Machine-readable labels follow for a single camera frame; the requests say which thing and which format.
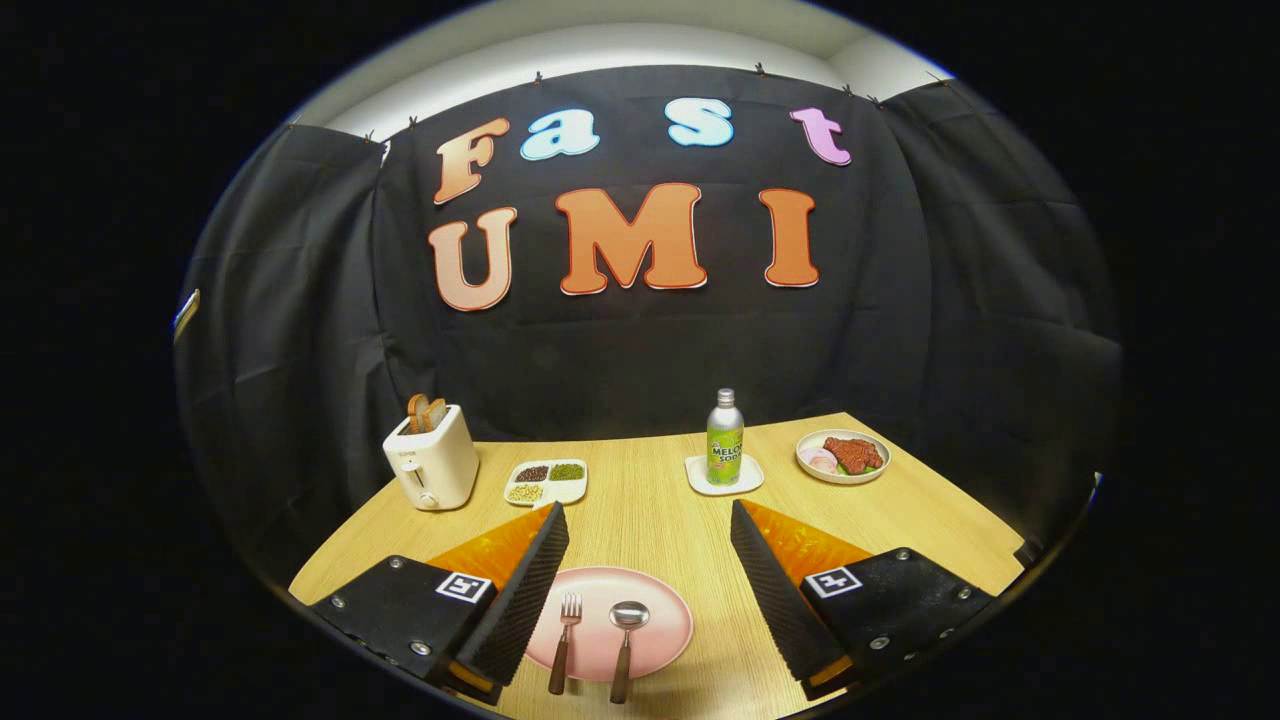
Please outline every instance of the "melon soda bottle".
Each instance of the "melon soda bottle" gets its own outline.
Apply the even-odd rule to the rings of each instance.
[[[707,418],[707,482],[731,486],[742,468],[742,413],[733,405],[733,391],[716,393],[716,407]]]

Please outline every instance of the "light blue letter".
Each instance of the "light blue letter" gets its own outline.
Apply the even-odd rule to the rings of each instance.
[[[733,138],[733,117],[728,105],[704,97],[680,97],[667,102],[667,118],[680,123],[667,128],[667,135],[684,146],[724,145]]]
[[[525,160],[545,160],[563,152],[581,155],[600,143],[600,136],[591,132],[595,117],[586,110],[561,110],[543,115],[529,126],[535,133],[520,146]]]

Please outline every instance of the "black curtain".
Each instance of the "black curtain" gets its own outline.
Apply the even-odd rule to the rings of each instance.
[[[714,97],[735,137],[681,147],[666,102]],[[842,127],[822,161],[788,113]],[[525,128],[594,114],[600,145],[529,161]],[[444,205],[440,143],[504,117],[481,184]],[[558,195],[605,190],[628,219],[650,187],[701,190],[704,287],[639,279],[566,296]],[[762,190],[810,195],[810,288],[764,281]],[[466,277],[488,273],[476,218],[513,206],[512,283],[458,313],[430,231],[466,222]],[[609,274],[600,264],[602,272]],[[476,439],[695,432],[719,387],[751,424],[846,410],[989,506],[1032,544],[1092,488],[1114,424],[1119,348],[1105,268],[1053,170],[959,83],[879,106],[808,82],[701,67],[618,68],[504,90],[387,146],[282,128],[197,245],[175,346],[201,475],[251,557],[287,584],[389,479],[380,443],[415,392],[460,404]]]
[[[1114,452],[1120,345],[1101,247],[1044,156],[963,82],[897,95],[884,115],[934,288],[911,450],[1034,555]]]

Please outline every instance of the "utensil handle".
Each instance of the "utensil handle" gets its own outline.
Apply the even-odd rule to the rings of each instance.
[[[627,701],[627,675],[631,674],[631,643],[623,641],[618,651],[618,666],[613,669],[613,687],[609,688],[609,702],[622,705]]]
[[[561,638],[556,646],[556,662],[552,664],[552,682],[547,685],[552,694],[564,694],[564,666],[568,664],[568,639]]]

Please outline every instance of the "spoon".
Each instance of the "spoon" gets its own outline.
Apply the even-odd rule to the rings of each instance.
[[[618,666],[613,670],[613,687],[609,688],[609,702],[622,705],[627,701],[627,680],[631,674],[631,630],[649,621],[649,609],[634,600],[622,601],[609,609],[609,621],[622,628],[622,648],[618,650]]]

